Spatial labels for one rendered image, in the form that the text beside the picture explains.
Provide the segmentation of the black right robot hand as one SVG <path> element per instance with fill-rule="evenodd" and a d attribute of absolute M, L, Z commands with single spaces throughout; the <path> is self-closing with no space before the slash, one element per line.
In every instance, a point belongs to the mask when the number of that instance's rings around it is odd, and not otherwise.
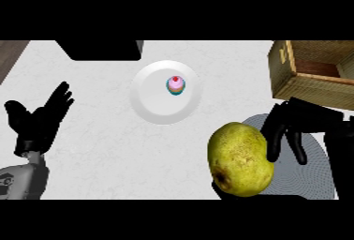
<path fill-rule="evenodd" d="M 261 134 L 267 141 L 267 159 L 276 162 L 280 141 L 286 137 L 300 165 L 307 164 L 302 133 L 323 133 L 323 143 L 335 188 L 341 200 L 354 200 L 354 116 L 295 97 L 276 104 L 264 121 Z"/>

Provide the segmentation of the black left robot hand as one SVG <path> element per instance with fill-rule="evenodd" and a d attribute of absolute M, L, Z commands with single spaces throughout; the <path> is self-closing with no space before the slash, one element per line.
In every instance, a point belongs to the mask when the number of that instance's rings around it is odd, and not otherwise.
<path fill-rule="evenodd" d="M 9 125 L 18 134 L 13 153 L 19 157 L 24 157 L 31 151 L 44 154 L 50 150 L 59 124 L 74 101 L 69 84 L 62 82 L 44 106 L 38 107 L 34 112 L 30 112 L 16 100 L 5 103 Z"/>

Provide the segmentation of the yellow-green pear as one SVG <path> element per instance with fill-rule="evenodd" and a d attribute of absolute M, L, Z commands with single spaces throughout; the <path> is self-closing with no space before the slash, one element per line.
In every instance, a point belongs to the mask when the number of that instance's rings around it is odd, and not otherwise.
<path fill-rule="evenodd" d="M 267 188 L 274 164 L 267 160 L 267 141 L 255 127 L 230 122 L 214 131 L 208 163 L 214 183 L 223 192 L 252 197 Z"/>

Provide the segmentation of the wooden crate basket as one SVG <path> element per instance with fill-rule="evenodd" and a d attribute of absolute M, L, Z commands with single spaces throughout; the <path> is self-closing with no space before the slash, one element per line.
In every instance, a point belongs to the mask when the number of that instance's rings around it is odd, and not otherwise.
<path fill-rule="evenodd" d="M 354 40 L 276 40 L 269 69 L 273 98 L 354 111 Z"/>

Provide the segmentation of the round grey placemat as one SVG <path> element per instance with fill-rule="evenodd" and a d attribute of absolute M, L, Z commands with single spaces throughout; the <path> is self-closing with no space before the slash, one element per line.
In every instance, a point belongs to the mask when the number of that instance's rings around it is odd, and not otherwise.
<path fill-rule="evenodd" d="M 280 142 L 280 154 L 274 163 L 274 177 L 263 194 L 300 195 L 307 200 L 333 200 L 336 189 L 328 155 L 311 134 L 301 134 L 307 164 L 300 165 L 286 138 Z"/>

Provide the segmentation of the brown wooden panel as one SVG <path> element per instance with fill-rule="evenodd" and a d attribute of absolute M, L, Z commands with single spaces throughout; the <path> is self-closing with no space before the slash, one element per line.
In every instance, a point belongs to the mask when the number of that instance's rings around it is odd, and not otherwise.
<path fill-rule="evenodd" d="M 0 40 L 0 84 L 30 44 L 28 40 Z"/>

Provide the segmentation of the white round plate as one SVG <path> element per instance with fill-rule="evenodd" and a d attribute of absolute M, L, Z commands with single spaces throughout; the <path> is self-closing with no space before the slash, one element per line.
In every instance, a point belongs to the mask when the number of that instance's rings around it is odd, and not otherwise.
<path fill-rule="evenodd" d="M 179 96 L 167 90 L 167 80 L 180 76 L 186 89 Z M 192 68 L 171 60 L 149 64 L 137 73 L 130 92 L 131 107 L 142 119 L 156 125 L 184 120 L 196 110 L 202 97 L 202 82 Z"/>

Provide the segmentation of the black appliance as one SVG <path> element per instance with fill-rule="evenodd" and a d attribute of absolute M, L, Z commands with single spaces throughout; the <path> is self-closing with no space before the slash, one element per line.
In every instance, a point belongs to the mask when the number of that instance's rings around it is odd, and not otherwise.
<path fill-rule="evenodd" d="M 59 40 L 58 45 L 75 61 L 139 61 L 142 40 Z"/>

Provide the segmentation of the pink frosted cupcake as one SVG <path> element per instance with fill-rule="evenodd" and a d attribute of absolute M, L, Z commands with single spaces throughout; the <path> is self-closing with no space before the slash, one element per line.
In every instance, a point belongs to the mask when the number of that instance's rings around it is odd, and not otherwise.
<path fill-rule="evenodd" d="M 173 76 L 165 81 L 165 87 L 171 95 L 179 96 L 186 89 L 186 81 L 180 76 Z"/>

